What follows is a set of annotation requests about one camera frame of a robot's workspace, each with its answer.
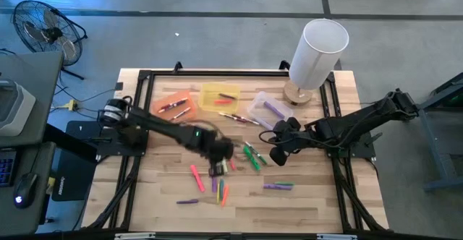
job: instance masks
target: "wooden table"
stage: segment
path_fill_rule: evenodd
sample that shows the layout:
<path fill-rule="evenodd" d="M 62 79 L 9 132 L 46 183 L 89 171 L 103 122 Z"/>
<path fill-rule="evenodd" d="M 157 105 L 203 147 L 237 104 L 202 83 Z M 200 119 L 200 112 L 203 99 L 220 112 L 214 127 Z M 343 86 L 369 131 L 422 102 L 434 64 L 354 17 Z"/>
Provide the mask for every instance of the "wooden table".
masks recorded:
<path fill-rule="evenodd" d="M 118 82 L 124 89 L 116 97 L 134 96 L 139 69 L 121 69 Z M 343 115 L 360 109 L 360 102 L 351 71 L 335 71 L 336 86 Z M 305 106 L 291 106 L 284 101 L 282 87 L 288 77 L 156 77 L 152 100 L 158 100 L 179 90 L 190 90 L 197 102 L 200 87 L 205 82 L 224 82 L 239 85 L 241 98 L 238 114 L 246 116 L 246 107 L 255 94 L 265 91 L 294 109 L 294 116 L 305 124 L 323 118 L 320 93 L 315 91 Z M 331 94 L 327 87 L 328 98 Z M 235 159 L 237 171 L 225 177 L 229 198 L 225 207 L 216 204 L 208 178 L 208 161 L 180 147 L 168 137 L 150 133 L 148 149 L 142 159 L 132 210 L 131 231 L 239 231 L 266 233 L 341 232 L 338 202 L 334 187 L 333 169 L 325 152 L 319 149 L 302 150 L 291 155 L 283 167 L 268 156 L 272 145 L 258 139 L 264 128 L 241 124 L 214 112 L 197 110 L 197 118 L 212 121 L 226 136 L 250 142 L 263 154 L 269 165 L 256 172 L 247 161 Z M 121 158 L 110 157 L 98 165 L 82 226 L 92 223 L 114 195 Z M 206 192 L 201 193 L 190 171 L 195 164 L 201 174 Z M 370 163 L 353 159 L 352 168 L 357 193 L 365 207 L 384 227 L 388 227 L 375 171 Z M 263 189 L 264 183 L 293 181 L 292 191 Z M 195 205 L 177 205 L 177 200 L 197 198 Z M 124 213 L 122 200 L 119 220 Z M 354 225 L 352 206 L 347 201 L 351 225 Z"/>

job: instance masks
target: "orange marker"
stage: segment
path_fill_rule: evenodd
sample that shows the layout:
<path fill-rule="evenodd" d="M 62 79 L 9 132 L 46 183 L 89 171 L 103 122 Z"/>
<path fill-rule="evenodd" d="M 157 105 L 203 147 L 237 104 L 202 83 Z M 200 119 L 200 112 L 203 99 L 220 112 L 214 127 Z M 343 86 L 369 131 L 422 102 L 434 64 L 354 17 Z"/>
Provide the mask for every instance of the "orange marker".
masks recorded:
<path fill-rule="evenodd" d="M 229 195 L 229 185 L 225 185 L 225 189 L 224 189 L 224 198 L 222 199 L 222 207 L 225 205 L 225 201 L 226 201 L 226 196 Z"/>
<path fill-rule="evenodd" d="M 196 166 L 191 165 L 190 168 L 191 168 L 191 172 L 193 172 L 193 175 L 195 176 L 197 186 L 200 188 L 201 192 L 204 192 L 205 188 L 204 188 L 203 182 L 201 181 L 200 174 L 197 173 Z"/>
<path fill-rule="evenodd" d="M 234 165 L 233 160 L 230 159 L 229 162 L 230 162 L 231 169 L 234 170 L 234 171 L 236 171 L 237 167 Z"/>
<path fill-rule="evenodd" d="M 229 104 L 229 103 L 233 103 L 233 100 L 215 100 L 214 103 L 215 104 Z"/>

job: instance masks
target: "gray floor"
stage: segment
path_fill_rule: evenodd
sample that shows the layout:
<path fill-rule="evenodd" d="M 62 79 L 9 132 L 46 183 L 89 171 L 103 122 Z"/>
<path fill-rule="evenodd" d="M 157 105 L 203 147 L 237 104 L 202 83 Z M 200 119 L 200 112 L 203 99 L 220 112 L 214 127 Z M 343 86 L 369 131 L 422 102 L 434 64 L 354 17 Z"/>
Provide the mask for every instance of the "gray floor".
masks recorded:
<path fill-rule="evenodd" d="M 21 0 L 0 0 L 0 7 Z M 320 0 L 41 0 L 58 8 L 175 12 L 305 12 L 320 13 Z M 463 14 L 463 0 L 329 0 L 333 13 Z M 87 79 L 63 75 L 69 92 L 86 98 L 114 86 L 122 67 L 276 68 L 291 60 L 301 30 L 309 19 L 209 17 L 72 17 L 86 28 L 82 58 L 70 67 Z M 341 57 L 354 71 L 360 100 L 382 98 L 400 87 L 416 102 L 462 71 L 463 22 L 339 20 L 350 34 Z M 0 48 L 27 53 L 9 15 L 0 15 Z M 97 109 L 111 95 L 85 103 Z M 56 104 L 69 98 L 58 95 Z M 58 111 L 49 122 L 64 129 L 69 120 L 86 119 Z M 388 123 L 375 132 L 381 191 L 391 229 L 401 233 L 463 238 L 462 189 L 424 193 L 437 179 L 418 120 Z M 48 216 L 57 223 L 39 231 L 69 230 L 81 202 L 52 202 Z"/>

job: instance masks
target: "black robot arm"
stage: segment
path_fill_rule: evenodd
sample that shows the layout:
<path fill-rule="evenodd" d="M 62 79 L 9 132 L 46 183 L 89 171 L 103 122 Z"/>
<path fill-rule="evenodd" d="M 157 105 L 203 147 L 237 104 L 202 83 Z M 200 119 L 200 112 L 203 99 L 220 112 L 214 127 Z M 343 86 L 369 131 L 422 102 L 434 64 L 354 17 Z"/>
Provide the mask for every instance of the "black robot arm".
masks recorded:
<path fill-rule="evenodd" d="M 167 121 L 141 108 L 133 107 L 123 99 L 109 100 L 105 109 L 101 111 L 99 121 L 118 131 L 119 141 L 130 147 L 143 143 L 144 129 L 173 138 L 181 146 L 209 160 L 210 176 L 223 175 L 221 166 L 216 164 L 233 156 L 233 142 L 221 133 L 218 136 L 219 130 Z"/>
<path fill-rule="evenodd" d="M 321 149 L 345 149 L 360 136 L 390 120 L 408 121 L 417 116 L 417 107 L 408 93 L 397 89 L 389 92 L 383 99 L 370 106 L 342 117 L 328 117 L 304 125 L 291 117 L 276 123 L 272 131 L 265 131 L 259 138 L 276 147 L 270 156 L 280 166 L 286 163 L 287 156 L 301 149 L 316 147 Z M 262 134 L 273 132 L 269 141 Z"/>

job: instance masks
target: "wooden lamp base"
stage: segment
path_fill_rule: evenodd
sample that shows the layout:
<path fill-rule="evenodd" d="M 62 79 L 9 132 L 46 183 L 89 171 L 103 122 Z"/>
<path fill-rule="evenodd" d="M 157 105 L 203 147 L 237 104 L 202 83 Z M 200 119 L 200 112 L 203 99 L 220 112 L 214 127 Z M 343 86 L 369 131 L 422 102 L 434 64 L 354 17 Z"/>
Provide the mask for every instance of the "wooden lamp base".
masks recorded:
<path fill-rule="evenodd" d="M 312 98 L 311 90 L 299 89 L 291 80 L 286 82 L 283 88 L 284 98 L 293 106 L 301 106 L 310 101 Z"/>

